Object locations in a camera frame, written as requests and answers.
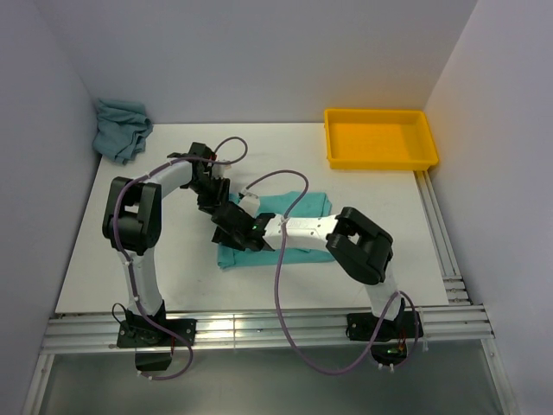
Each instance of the metal frame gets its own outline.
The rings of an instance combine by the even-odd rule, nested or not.
[[[497,357],[492,326],[484,306],[472,305],[467,294],[429,175],[427,172],[416,172],[415,178],[449,299],[449,306],[418,308],[425,329],[425,340],[482,340],[503,410],[508,414],[518,414],[505,370]],[[290,332],[299,345],[330,346],[351,344],[345,336],[345,316],[361,310],[366,309],[298,310],[287,311],[285,316]],[[289,346],[274,312],[168,314],[168,318],[190,317],[198,320],[194,344],[196,349]],[[118,324],[109,313],[50,319],[23,413],[34,414],[40,410],[50,369],[57,354],[134,353],[135,349],[118,349],[115,346],[117,333]],[[164,348],[144,349],[162,350]]]

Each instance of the white tabletop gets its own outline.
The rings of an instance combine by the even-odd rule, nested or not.
[[[417,305],[446,305],[447,295],[412,172],[337,171],[328,167],[323,124],[159,124],[147,139],[146,152],[121,166],[103,158],[92,187],[58,313],[106,312],[126,304],[123,266],[104,239],[102,218],[111,180],[135,177],[186,152],[193,141],[214,148],[223,138],[241,136],[250,145],[247,158],[227,170],[231,191],[276,169],[307,175],[311,191],[324,191],[332,213],[352,206],[388,231],[393,239],[393,271],[399,288]],[[242,151],[230,143],[219,158]],[[300,190],[300,179],[277,176],[254,189],[258,195]],[[168,310],[273,310],[274,266],[222,271],[211,242],[215,225],[196,207],[191,190],[176,190],[163,200],[162,237],[156,246],[160,292]],[[281,278],[283,307],[294,309],[369,306],[364,287],[338,264],[285,265]]]

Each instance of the yellow bin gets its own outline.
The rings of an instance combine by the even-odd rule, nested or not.
[[[427,170],[438,154],[422,111],[325,111],[331,169]]]

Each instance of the cloth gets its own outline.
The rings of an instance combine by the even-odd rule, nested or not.
[[[286,209],[299,196],[299,192],[289,192],[278,196],[261,196],[260,205],[256,214],[274,213],[284,214]],[[238,202],[236,195],[230,196],[231,201]],[[318,218],[330,214],[332,204],[326,193],[307,193],[290,212],[291,217],[296,218]],[[217,251],[217,265],[221,269],[237,266],[258,266],[276,265],[280,250],[253,252],[249,249],[237,251],[228,246],[219,245]],[[313,262],[330,262],[334,257],[330,252],[318,251],[316,249],[286,249],[284,264],[300,264]]]
[[[126,164],[146,149],[146,137],[154,129],[139,102],[100,99],[98,134],[92,147],[116,163]]]

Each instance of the gray floor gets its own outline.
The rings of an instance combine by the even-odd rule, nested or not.
[[[131,354],[62,355],[41,414],[500,413],[480,342],[429,346],[394,374],[364,362],[341,377],[314,372],[290,349],[204,351],[188,373],[164,382],[136,377]],[[357,347],[309,350],[335,368],[358,353]]]

